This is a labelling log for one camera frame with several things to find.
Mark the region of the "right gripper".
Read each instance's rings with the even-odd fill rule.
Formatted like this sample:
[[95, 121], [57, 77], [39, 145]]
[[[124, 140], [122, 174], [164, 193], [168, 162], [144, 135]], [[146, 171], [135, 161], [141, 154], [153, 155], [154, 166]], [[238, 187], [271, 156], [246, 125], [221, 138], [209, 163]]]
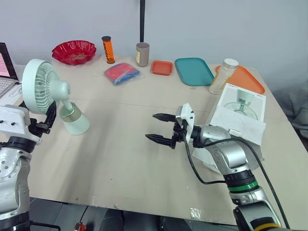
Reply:
[[175, 115], [165, 114], [165, 113], [154, 114], [152, 115], [152, 117], [160, 121], [175, 123], [173, 127], [173, 136], [171, 139], [169, 139], [169, 138], [165, 138], [162, 135], [145, 134], [145, 137], [147, 137], [151, 141], [154, 141], [155, 143], [168, 146], [171, 149], [175, 149], [177, 142], [182, 142], [186, 140], [186, 133], [187, 133], [187, 122], [186, 121], [182, 121], [182, 125], [180, 125], [177, 122]]

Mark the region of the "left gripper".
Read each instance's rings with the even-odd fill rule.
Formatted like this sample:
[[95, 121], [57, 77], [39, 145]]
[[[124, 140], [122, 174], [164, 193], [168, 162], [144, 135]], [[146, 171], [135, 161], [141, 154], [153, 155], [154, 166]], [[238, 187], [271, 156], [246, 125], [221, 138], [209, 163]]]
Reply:
[[30, 118], [29, 132], [33, 135], [49, 134], [54, 124], [57, 113], [56, 101], [54, 101], [46, 112], [45, 122], [37, 122], [36, 119]]

